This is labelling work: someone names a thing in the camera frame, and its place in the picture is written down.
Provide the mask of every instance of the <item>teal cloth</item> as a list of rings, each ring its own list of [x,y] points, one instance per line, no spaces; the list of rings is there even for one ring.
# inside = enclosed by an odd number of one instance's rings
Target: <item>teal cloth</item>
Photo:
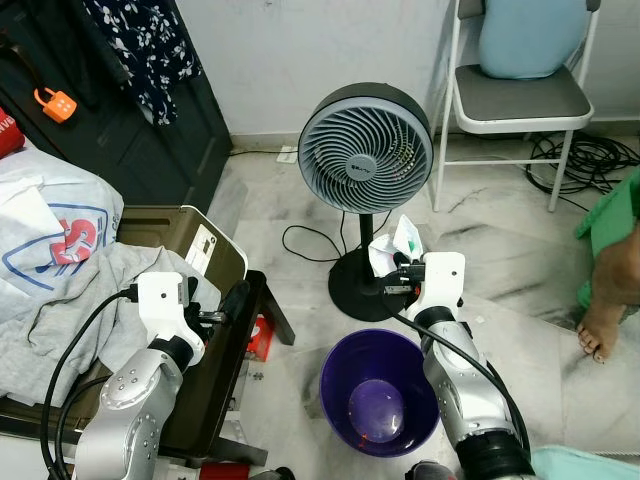
[[[544,480],[638,480],[640,468],[566,447],[544,447],[531,455],[536,476]]]
[[[585,0],[486,0],[480,68],[495,78],[548,77],[580,45],[587,15]]]

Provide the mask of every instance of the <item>white plastic bag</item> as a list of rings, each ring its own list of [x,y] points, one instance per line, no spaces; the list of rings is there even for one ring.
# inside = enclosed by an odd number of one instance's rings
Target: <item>white plastic bag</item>
[[[0,160],[0,308],[37,303],[115,241],[122,197],[100,177],[36,148]]]
[[[376,277],[384,277],[396,270],[393,255],[397,252],[409,260],[419,260],[424,253],[418,229],[406,215],[398,220],[393,238],[384,234],[369,244],[369,261]]]

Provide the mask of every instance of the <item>small white label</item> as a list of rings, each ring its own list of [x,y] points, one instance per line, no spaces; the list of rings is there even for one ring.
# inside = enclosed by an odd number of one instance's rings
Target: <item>small white label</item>
[[[292,147],[291,145],[283,145],[278,154],[278,158],[276,158],[276,162],[278,163],[296,163],[297,160],[298,151],[296,147]]]
[[[209,266],[211,255],[217,242],[218,239],[207,227],[204,225],[198,227],[198,231],[196,232],[193,242],[191,242],[185,260],[203,276],[207,272],[207,267]]]

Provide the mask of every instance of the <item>black cable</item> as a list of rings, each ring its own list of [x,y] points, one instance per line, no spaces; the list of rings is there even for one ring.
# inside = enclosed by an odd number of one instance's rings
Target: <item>black cable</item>
[[[344,236],[342,235],[342,227],[344,226],[344,217],[345,217],[345,213],[342,212],[342,220],[340,221],[340,237],[342,238],[342,243],[344,245],[344,250],[345,253],[347,251],[347,246],[344,242]],[[308,232],[313,232],[313,233],[317,233],[318,235],[322,235],[324,238],[326,238],[327,240],[329,240],[329,243],[331,243],[331,246],[334,248],[334,250],[336,252],[338,252],[338,257],[337,258],[311,258],[311,257],[307,257],[306,255],[303,255],[302,253],[296,252],[295,250],[291,250],[289,247],[287,247],[287,244],[284,241],[285,236],[287,235],[287,232],[289,230],[291,230],[292,228],[302,228],[303,230],[307,230]],[[331,238],[329,238],[329,236],[325,233],[322,233],[320,230],[316,230],[315,228],[310,228],[310,227],[305,227],[304,225],[289,225],[284,232],[282,232],[282,246],[284,247],[284,249],[287,252],[293,253],[294,255],[297,255],[301,258],[304,258],[305,260],[309,260],[310,262],[317,262],[317,263],[325,263],[325,262],[335,262],[337,260],[340,260],[342,258],[343,253],[340,251],[340,249],[338,248],[338,246],[335,244],[335,242],[333,240],[331,240]]]
[[[575,205],[578,208],[581,208],[582,210],[584,210],[585,212],[588,212],[589,209],[587,207],[583,207],[582,205],[580,205],[579,203],[574,202],[573,200],[569,200],[567,197],[558,197],[560,200],[564,200],[565,202],[569,202],[573,205]]]
[[[282,480],[296,480],[293,472],[287,467],[276,468],[276,473],[279,473],[282,477]]]
[[[387,312],[393,318],[395,318],[396,320],[399,320],[401,323],[403,323],[406,326],[416,330],[417,332],[419,332],[419,333],[431,338],[432,340],[440,343],[441,345],[444,345],[445,347],[447,347],[452,352],[454,352],[454,353],[458,354],[459,356],[461,356],[469,364],[471,364],[471,366],[473,366],[478,372],[480,372],[487,380],[489,380],[489,382],[491,382],[491,384],[494,387],[496,387],[496,389],[500,392],[500,394],[506,400],[507,405],[509,407],[509,411],[510,412],[513,411],[513,413],[515,414],[515,418],[513,418],[513,420],[514,420],[514,428],[516,429],[516,433],[518,434],[518,437],[519,437],[519,440],[520,440],[520,444],[522,445],[522,448],[528,454],[530,454],[531,445],[529,443],[529,435],[527,433],[527,428],[526,428],[526,425],[524,424],[524,420],[522,418],[522,414],[520,413],[520,410],[518,409],[518,405],[516,404],[516,402],[513,399],[513,397],[511,397],[511,394],[507,390],[506,386],[504,385],[504,383],[502,383],[502,380],[501,379],[500,380],[496,379],[496,377],[494,377],[493,374],[489,370],[487,370],[477,360],[475,360],[474,358],[469,356],[464,350],[460,349],[459,347],[457,347],[453,343],[449,342],[445,338],[442,338],[440,335],[435,334],[435,333],[427,330],[426,328],[423,328],[420,325],[415,324],[414,322],[412,322],[408,318],[403,317],[402,315],[394,312],[391,308],[389,308],[389,306],[387,305],[387,302],[385,301],[384,290],[383,289],[380,290],[379,294],[380,294],[380,298],[382,300],[382,305],[384,306],[384,308],[387,310]]]
[[[495,378],[498,382],[500,382],[500,384],[506,390],[507,386],[505,385],[504,381],[502,380],[502,377],[500,376],[498,371],[494,368],[494,366],[489,361],[487,361],[487,368],[489,369],[489,371],[493,375],[493,378]],[[529,434],[527,433],[527,426],[524,423],[524,418],[522,418],[522,414],[520,413],[520,410],[518,410],[517,408],[515,408],[515,409],[512,408],[512,405],[510,403],[508,403],[508,402],[507,402],[507,406],[509,407],[509,413],[511,414],[511,419],[513,420],[514,426],[518,430],[518,435],[520,436],[520,438],[526,437],[526,442],[527,442],[526,450],[529,451],[529,449],[530,449],[530,445],[528,443],[529,442]]]
[[[560,158],[563,142],[555,143],[554,134],[536,137],[531,151],[532,159]],[[568,181],[563,182],[560,194],[572,194],[587,189],[598,190],[602,194],[609,193],[619,180],[607,176],[616,170],[640,165],[640,155],[627,145],[610,138],[595,137],[576,132],[571,142],[569,156],[564,175]],[[548,166],[558,169],[557,164]],[[533,173],[534,164],[525,168],[527,180],[545,193],[551,193],[553,185],[544,184]]]
[[[132,294],[133,290],[130,287],[127,290],[122,290],[118,293],[114,293],[106,300],[104,300],[100,305],[98,305],[96,309],[91,312],[91,315],[89,315],[89,318],[87,318],[82,327],[80,327],[80,330],[78,330],[76,336],[73,337],[73,340],[71,340],[71,343],[64,351],[64,353],[58,360],[55,369],[53,370],[51,380],[49,381],[49,387],[47,388],[47,394],[45,395],[44,403],[42,405],[42,416],[40,417],[40,451],[42,452],[44,464],[47,467],[47,471],[49,472],[49,477],[54,480],[65,480],[64,474],[58,471],[57,464],[51,457],[51,452],[49,452],[49,413],[51,410],[51,400],[53,398],[53,392],[55,390],[58,377],[60,376],[60,372],[62,371],[62,366],[64,365],[64,362],[67,360],[75,346],[80,341],[80,338],[82,338],[82,335],[84,335],[87,329],[91,326],[98,314],[113,300],[123,297],[129,297]]]
[[[56,425],[56,435],[54,440],[55,445],[55,454],[56,454],[56,465],[58,471],[64,475],[66,480],[71,480],[71,476],[69,472],[67,472],[66,465],[64,463],[64,456],[62,453],[62,433],[64,432],[64,424],[67,421],[67,417],[69,416],[69,412],[71,411],[71,407],[78,399],[80,395],[89,390],[91,387],[99,385],[101,383],[109,380],[109,375],[104,377],[96,378],[95,380],[91,380],[90,382],[84,383],[78,387],[78,389],[73,392],[71,395],[67,397],[62,405],[62,410],[60,411],[60,416],[58,417],[58,424]]]
[[[382,221],[382,224],[373,232],[373,234],[375,235],[376,233],[378,233],[380,230],[382,230],[384,228],[384,226],[387,223],[387,220],[389,220],[389,217],[391,216],[391,212],[393,210],[389,210],[389,212],[387,213],[387,216],[384,218],[384,220]],[[329,238],[329,236],[319,230],[316,230],[315,228],[310,228],[310,227],[305,227],[304,225],[289,225],[284,232],[282,232],[282,238],[281,238],[281,242],[282,242],[282,246],[284,247],[284,249],[287,252],[293,253],[294,255],[297,255],[298,257],[304,258],[305,260],[308,260],[310,262],[317,262],[317,263],[325,263],[325,262],[336,262],[338,260],[340,260],[344,255],[346,255],[347,253],[349,253],[349,251],[347,250],[347,243],[345,242],[344,239],[344,233],[343,233],[343,229],[344,229],[344,219],[345,219],[345,212],[342,212],[342,219],[340,220],[340,239],[342,240],[342,247],[344,248],[344,253],[340,252],[340,249],[338,248],[338,246],[335,244],[335,242],[333,240],[331,240],[331,238]],[[302,228],[303,230],[307,230],[308,232],[312,232],[312,233],[317,233],[318,235],[322,235],[324,238],[326,238],[329,243],[331,243],[331,246],[333,247],[333,249],[338,253],[338,257],[337,258],[311,258],[311,257],[307,257],[306,255],[303,255],[300,252],[296,252],[295,250],[292,250],[291,248],[289,248],[285,242],[285,236],[287,235],[287,232],[289,230],[291,230],[292,228]],[[361,243],[358,243],[358,246],[356,248],[354,248],[353,250],[357,250],[358,248],[360,248]]]
[[[235,157],[237,155],[244,155],[246,153],[297,153],[298,150],[291,150],[290,152],[282,152],[281,150],[243,150],[242,152],[234,152],[230,153],[230,157]]]

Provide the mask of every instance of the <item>red printed logo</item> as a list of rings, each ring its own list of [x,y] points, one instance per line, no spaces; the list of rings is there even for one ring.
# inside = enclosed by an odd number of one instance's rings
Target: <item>red printed logo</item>
[[[71,227],[66,220],[60,220],[64,228],[64,242],[51,245],[54,265],[78,263],[86,260],[96,247],[96,228],[89,220],[76,219]]]

